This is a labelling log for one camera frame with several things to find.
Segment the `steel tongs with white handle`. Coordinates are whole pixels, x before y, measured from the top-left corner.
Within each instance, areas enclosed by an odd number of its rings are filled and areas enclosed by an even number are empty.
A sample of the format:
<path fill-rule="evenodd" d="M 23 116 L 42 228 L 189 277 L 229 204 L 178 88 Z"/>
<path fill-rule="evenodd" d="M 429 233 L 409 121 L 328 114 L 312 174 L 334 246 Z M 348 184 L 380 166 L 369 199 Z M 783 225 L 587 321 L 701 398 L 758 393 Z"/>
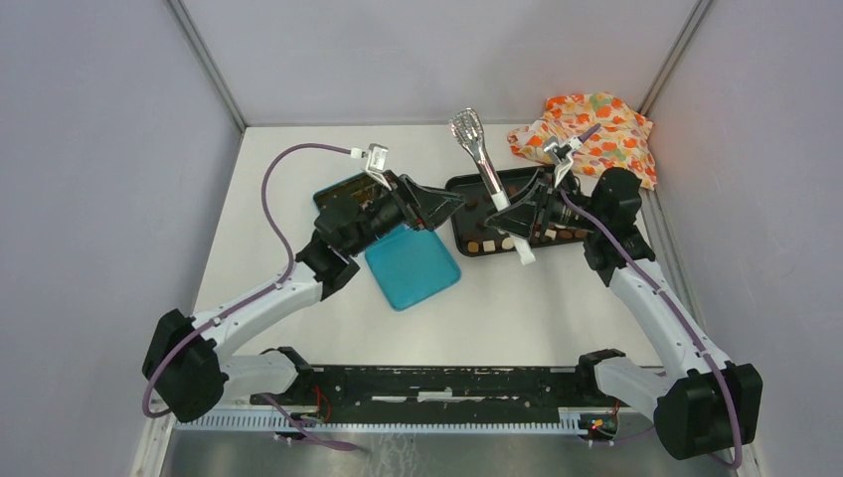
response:
<path fill-rule="evenodd" d="M 456 142 L 475 164 L 495 211 L 502 212 L 508 208 L 510 200 L 487 152 L 483 124 L 478 113 L 471 107 L 462 109 L 449 120 L 449 127 Z M 512 249 L 518 254 L 522 265 L 536 261 L 526 238 L 504 232 L 495 226 L 492 229 L 502 236 L 502 240 L 507 239 L 512 243 Z"/>

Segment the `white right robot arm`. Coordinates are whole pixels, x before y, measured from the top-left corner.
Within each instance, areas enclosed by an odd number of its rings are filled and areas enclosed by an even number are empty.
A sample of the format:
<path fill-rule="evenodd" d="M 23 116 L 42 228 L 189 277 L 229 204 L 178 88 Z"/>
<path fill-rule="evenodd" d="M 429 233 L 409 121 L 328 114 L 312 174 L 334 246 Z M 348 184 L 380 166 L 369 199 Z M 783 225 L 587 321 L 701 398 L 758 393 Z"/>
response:
<path fill-rule="evenodd" d="M 652 422 L 677 460 L 732 450 L 727 465 L 737 469 L 756 436 L 762 378 L 753 365 L 738 365 L 720 350 L 670 287 L 635 223 L 640 184 L 630 171 L 609 168 L 585 198 L 574 180 L 556 184 L 538 172 L 512 205 L 485 223 L 522 239 L 547 225 L 586 230 L 590 269 L 632 313 L 663 371 L 647 371 L 618 350 L 585 354 L 574 379 L 577 398 L 587 405 L 609 397 L 627 404 Z"/>

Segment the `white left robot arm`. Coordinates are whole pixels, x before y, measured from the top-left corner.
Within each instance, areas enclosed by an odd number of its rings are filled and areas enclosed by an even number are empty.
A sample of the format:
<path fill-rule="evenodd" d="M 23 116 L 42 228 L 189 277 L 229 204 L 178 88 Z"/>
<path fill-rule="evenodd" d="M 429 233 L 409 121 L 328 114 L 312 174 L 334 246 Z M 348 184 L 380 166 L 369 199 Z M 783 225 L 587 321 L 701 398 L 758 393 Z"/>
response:
<path fill-rule="evenodd" d="M 142 363 L 144 400 L 158 395 L 180 422 L 208 413 L 224 398 L 261 392 L 305 402 L 311 377 L 283 352 L 237 351 L 287 316 L 326 300 L 358 272 L 355 257 L 396 228 L 435 231 L 465 204 L 458 193 L 422 186 L 388 171 L 377 195 L 361 205 L 350 195 L 326 200 L 309 243 L 277 274 L 217 308 L 187 316 L 177 309 L 156 324 Z"/>

